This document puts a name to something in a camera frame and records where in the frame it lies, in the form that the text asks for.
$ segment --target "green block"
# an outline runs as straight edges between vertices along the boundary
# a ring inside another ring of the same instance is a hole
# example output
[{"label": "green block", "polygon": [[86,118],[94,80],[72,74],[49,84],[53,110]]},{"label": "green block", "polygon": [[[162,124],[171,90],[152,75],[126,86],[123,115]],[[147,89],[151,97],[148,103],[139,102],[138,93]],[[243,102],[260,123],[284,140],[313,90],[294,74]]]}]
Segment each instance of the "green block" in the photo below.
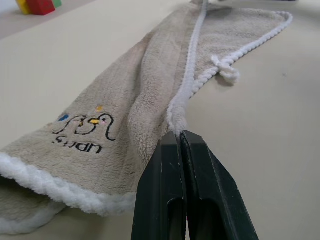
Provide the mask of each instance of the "green block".
[{"label": "green block", "polygon": [[52,0],[52,3],[54,5],[54,8],[58,8],[62,5],[61,0]]}]

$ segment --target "embroidery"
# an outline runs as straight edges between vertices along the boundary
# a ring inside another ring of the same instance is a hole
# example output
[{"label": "embroidery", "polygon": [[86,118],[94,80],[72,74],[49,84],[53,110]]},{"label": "embroidery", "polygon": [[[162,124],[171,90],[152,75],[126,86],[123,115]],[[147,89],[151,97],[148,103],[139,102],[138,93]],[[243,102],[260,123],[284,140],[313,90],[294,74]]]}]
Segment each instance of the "embroidery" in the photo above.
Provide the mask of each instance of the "embroidery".
[{"label": "embroidery", "polygon": [[97,106],[97,107],[95,108],[95,110],[96,110],[97,112],[101,112],[102,109],[104,109],[104,107],[103,107],[102,105],[99,105],[99,106]]},{"label": "embroidery", "polygon": [[[110,137],[110,129],[114,124],[114,118],[108,113],[102,113],[98,117],[92,117],[87,115],[76,115],[69,119],[69,115],[66,114],[61,117],[58,121],[62,122],[68,119],[65,122],[64,126],[60,130],[53,131],[52,134],[60,135],[64,132],[67,132],[67,135],[70,134],[70,130],[72,130],[72,134],[75,135],[90,135],[91,133],[97,131],[105,131],[105,138],[109,141],[115,141],[115,138]],[[95,152],[96,154],[100,153],[102,150],[102,146],[95,143],[82,143],[82,142],[70,142],[65,135],[57,136],[55,141],[52,141],[53,144],[59,144],[62,147],[68,147],[70,149],[77,149],[81,152],[91,153]]]},{"label": "embroidery", "polygon": [[69,118],[69,115],[68,115],[68,114],[65,114],[64,116],[62,116],[62,117],[59,119],[59,122],[62,122],[63,120],[66,120],[67,118]]},{"label": "embroidery", "polygon": [[52,141],[53,144],[60,144],[62,147],[66,148],[74,148],[81,152],[91,153],[95,152],[95,154],[99,154],[102,150],[102,146],[94,143],[81,143],[81,142],[68,142],[68,139],[66,136],[58,136],[55,139],[55,142]]}]

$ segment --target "microfiber towel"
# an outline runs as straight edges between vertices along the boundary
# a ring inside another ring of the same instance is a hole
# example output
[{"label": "microfiber towel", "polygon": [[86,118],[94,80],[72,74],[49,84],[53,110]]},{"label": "microfiber towel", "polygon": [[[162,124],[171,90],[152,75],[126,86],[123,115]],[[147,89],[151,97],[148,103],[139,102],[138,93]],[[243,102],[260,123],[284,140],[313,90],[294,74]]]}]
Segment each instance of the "microfiber towel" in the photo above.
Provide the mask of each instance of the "microfiber towel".
[{"label": "microfiber towel", "polygon": [[207,0],[181,6],[56,120],[1,150],[0,233],[31,232],[65,206],[101,216],[133,210],[158,139],[186,129],[189,98],[216,74],[233,85],[232,64],[291,21]]}]

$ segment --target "white trim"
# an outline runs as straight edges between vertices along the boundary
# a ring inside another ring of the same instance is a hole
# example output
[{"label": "white trim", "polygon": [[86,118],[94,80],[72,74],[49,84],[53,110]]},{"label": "white trim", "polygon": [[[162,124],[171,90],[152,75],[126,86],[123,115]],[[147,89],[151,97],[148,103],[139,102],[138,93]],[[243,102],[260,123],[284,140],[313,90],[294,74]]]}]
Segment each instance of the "white trim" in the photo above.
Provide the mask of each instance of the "white trim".
[{"label": "white trim", "polygon": [[207,15],[208,0],[203,0],[200,15],[196,21],[193,33],[190,39],[186,66],[182,84],[169,103],[167,109],[166,120],[169,125],[169,130],[176,134],[179,134],[182,130],[186,129],[187,121],[185,118],[186,107],[190,95],[192,94],[193,84],[195,80],[195,68],[196,68],[196,55],[197,46],[200,36],[202,25]]},{"label": "white trim", "polygon": [[[275,37],[276,35],[278,35],[279,33],[281,33],[286,27],[288,27],[292,20],[293,20],[293,16],[289,13],[289,12],[285,12],[285,11],[274,11],[274,13],[279,14],[283,17],[286,18],[286,21],[283,22],[282,24],[280,24],[278,27],[276,27],[275,29],[273,29],[271,32],[267,33],[266,35],[262,36],[260,39],[249,43],[248,45],[243,46],[242,48],[240,48],[238,51],[233,52],[231,54],[229,54],[228,56],[226,56],[223,60],[221,60],[220,62],[224,65],[228,65],[229,67],[234,64],[237,60],[239,60],[240,58],[242,58],[244,55],[246,55],[247,53],[251,52],[252,50],[258,48],[259,46],[261,46],[262,44],[264,44],[265,42],[269,41],[270,39],[272,39],[273,37]],[[193,84],[193,89],[192,89],[192,94],[190,97],[192,97],[194,94],[196,94],[203,86],[204,84],[206,84],[212,77],[214,77],[217,73],[219,73],[222,69],[217,66],[217,64],[215,64],[214,67],[205,70],[199,77],[197,80],[194,81]],[[239,74],[237,73],[237,77],[234,79],[234,81],[228,81],[230,84],[234,84],[238,78],[239,78]]]},{"label": "white trim", "polygon": [[46,225],[66,207],[61,202],[51,201],[46,208],[39,209],[33,217],[21,221],[0,218],[0,234],[28,234]]},{"label": "white trim", "polygon": [[48,195],[56,202],[63,202],[85,213],[101,216],[119,215],[135,208],[136,193],[109,195],[83,189],[74,183],[53,177],[44,170],[27,165],[16,157],[0,152],[0,174],[14,179],[20,186],[32,189],[37,194]]}]

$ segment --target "yellow dot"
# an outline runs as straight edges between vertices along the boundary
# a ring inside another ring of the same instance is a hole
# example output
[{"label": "yellow dot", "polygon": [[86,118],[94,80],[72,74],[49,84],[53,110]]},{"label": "yellow dot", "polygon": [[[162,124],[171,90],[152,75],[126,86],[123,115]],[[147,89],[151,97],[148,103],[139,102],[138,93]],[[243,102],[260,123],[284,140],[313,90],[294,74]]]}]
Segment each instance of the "yellow dot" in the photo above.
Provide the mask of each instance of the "yellow dot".
[{"label": "yellow dot", "polygon": [[104,108],[104,107],[103,107],[102,105],[99,105],[99,106],[97,106],[97,107],[95,108],[95,110],[96,110],[97,112],[101,112],[103,108]]}]

